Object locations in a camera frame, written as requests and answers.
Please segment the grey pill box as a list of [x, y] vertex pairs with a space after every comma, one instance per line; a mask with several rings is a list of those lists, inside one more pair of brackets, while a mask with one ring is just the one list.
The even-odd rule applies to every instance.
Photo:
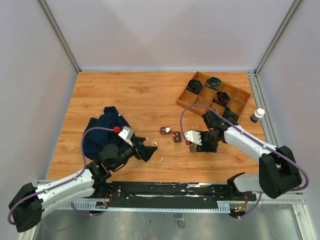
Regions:
[[190, 144], [189, 145], [189, 150], [191, 153], [196, 153], [197, 152], [197, 145], [196, 144]]

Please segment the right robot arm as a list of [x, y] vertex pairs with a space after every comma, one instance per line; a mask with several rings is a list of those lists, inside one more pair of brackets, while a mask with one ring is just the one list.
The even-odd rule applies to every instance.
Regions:
[[264, 193], [271, 199], [293, 191], [302, 184], [299, 169], [291, 149], [268, 144], [245, 131], [236, 122], [226, 122], [213, 111], [202, 115], [206, 131], [197, 133], [199, 153], [216, 153], [218, 144], [230, 144], [258, 164], [258, 173], [241, 172], [227, 180], [226, 193], [232, 200], [240, 199], [245, 192]]

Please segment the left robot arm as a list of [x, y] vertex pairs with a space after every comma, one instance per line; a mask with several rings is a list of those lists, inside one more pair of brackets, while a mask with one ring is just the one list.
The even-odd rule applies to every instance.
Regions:
[[94, 195], [101, 198], [107, 193], [107, 179], [123, 168], [130, 158], [147, 162], [157, 146], [144, 145], [144, 137], [133, 137], [122, 147], [107, 144], [85, 168], [60, 180], [34, 186], [24, 184], [8, 205], [9, 224], [22, 233], [36, 226], [48, 214], [75, 200]]

